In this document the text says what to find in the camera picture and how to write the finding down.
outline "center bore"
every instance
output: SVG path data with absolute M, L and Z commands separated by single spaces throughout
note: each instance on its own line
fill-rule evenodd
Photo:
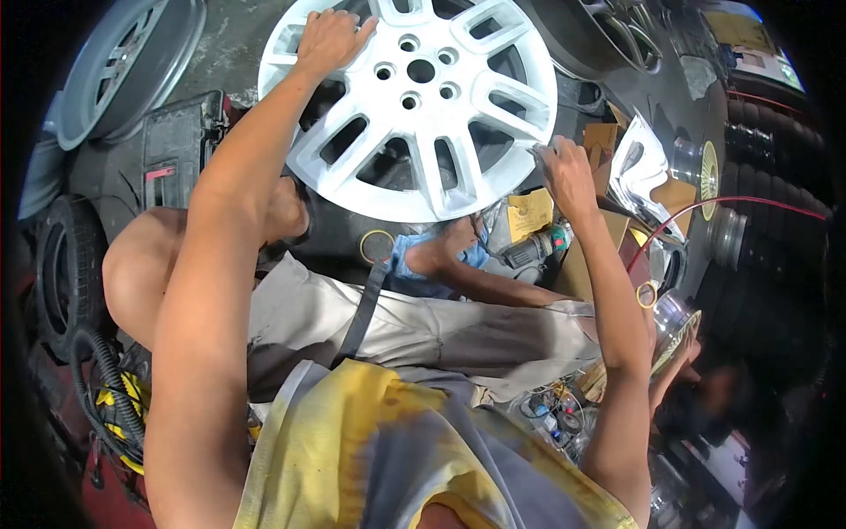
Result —
M 429 61 L 421 58 L 411 61 L 408 73 L 415 83 L 428 83 L 435 79 L 435 67 Z

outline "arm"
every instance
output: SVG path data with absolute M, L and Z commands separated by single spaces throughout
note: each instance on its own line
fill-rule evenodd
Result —
M 673 383 L 677 376 L 680 376 L 680 371 L 683 367 L 689 367 L 691 358 L 696 358 L 699 354 L 699 342 L 694 338 L 695 330 L 689 331 L 678 346 L 678 353 L 673 356 L 672 360 L 662 369 L 655 381 L 649 386 L 649 419 L 650 421 L 655 416 L 655 410 L 661 401 L 664 400 L 664 394 Z
M 640 306 L 605 221 L 584 147 L 561 136 L 543 157 L 552 199 L 585 253 L 607 386 L 582 471 L 622 503 L 641 527 L 649 521 L 649 375 L 651 351 Z
M 299 61 L 227 135 L 191 197 L 157 324 L 144 447 L 159 527 L 231 527 L 238 511 L 248 466 L 250 292 L 268 196 L 312 92 L 376 26 L 368 20 L 356 34 L 355 22 L 345 11 L 309 15 Z

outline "sanding disc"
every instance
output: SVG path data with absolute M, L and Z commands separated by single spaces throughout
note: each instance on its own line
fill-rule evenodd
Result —
M 700 173 L 700 196 L 701 199 L 708 200 L 715 198 L 720 189 L 720 169 L 717 166 L 717 151 L 714 149 L 714 144 L 706 141 L 702 147 L 702 172 Z M 716 202 L 705 204 L 702 206 L 702 216 L 706 221 L 711 220 L 714 215 L 714 208 L 717 207 Z

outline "black case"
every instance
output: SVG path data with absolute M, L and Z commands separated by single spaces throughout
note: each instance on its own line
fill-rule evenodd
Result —
M 228 98 L 214 90 L 144 117 L 142 207 L 187 208 L 191 191 L 229 127 Z

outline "red hose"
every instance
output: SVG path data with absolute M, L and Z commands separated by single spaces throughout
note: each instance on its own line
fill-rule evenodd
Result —
M 753 96 L 752 94 L 744 94 L 743 92 L 738 92 L 738 91 L 734 91 L 734 90 L 726 90 L 726 93 L 727 94 L 734 94 L 735 96 L 741 96 L 741 97 L 751 97 L 752 99 L 757 99 L 759 101 L 768 102 L 771 105 L 777 105 L 781 108 L 787 108 L 788 110 L 792 110 L 793 112 L 796 112 L 797 114 L 801 114 L 803 116 L 805 115 L 805 113 L 800 111 L 800 110 L 796 110 L 793 107 L 788 107 L 787 105 L 783 105 L 782 103 L 780 103 L 778 101 L 773 101 L 772 99 L 767 99 L 766 97 Z
M 792 211 L 792 212 L 802 213 L 803 215 L 807 215 L 809 217 L 819 218 L 821 221 L 826 220 L 826 216 L 821 214 L 821 213 L 812 212 L 810 210 L 802 209 L 802 208 L 799 208 L 799 207 L 796 207 L 796 206 L 789 206 L 788 204 L 782 204 L 781 202 L 771 201 L 771 200 L 768 200 L 766 198 L 759 198 L 757 196 L 718 196 L 716 198 L 709 198 L 708 200 L 704 200 L 704 201 L 701 201 L 701 202 L 696 202 L 694 204 L 690 204 L 689 206 L 682 209 L 681 211 L 674 213 L 661 226 L 658 226 L 658 229 L 656 229 L 654 232 L 652 232 L 652 235 L 650 235 L 646 239 L 646 242 L 639 248 L 639 250 L 637 250 L 637 253 L 634 254 L 634 258 L 632 258 L 632 262 L 629 263 L 629 266 L 626 268 L 626 273 L 632 273 L 632 270 L 635 268 L 635 263 L 637 263 L 638 259 L 640 259 L 643 256 L 643 254 L 646 252 L 646 249 L 649 248 L 649 245 L 658 236 L 658 234 L 660 234 L 662 231 L 664 231 L 664 229 L 667 226 L 669 226 L 672 221 L 674 221 L 676 218 L 680 217 L 681 215 L 687 213 L 691 209 L 695 209 L 699 206 L 702 206 L 703 204 L 710 204 L 712 202 L 722 202 L 722 201 L 760 202 L 761 204 L 767 204 L 768 206 L 781 207 L 782 209 L 787 209 L 787 210 Z

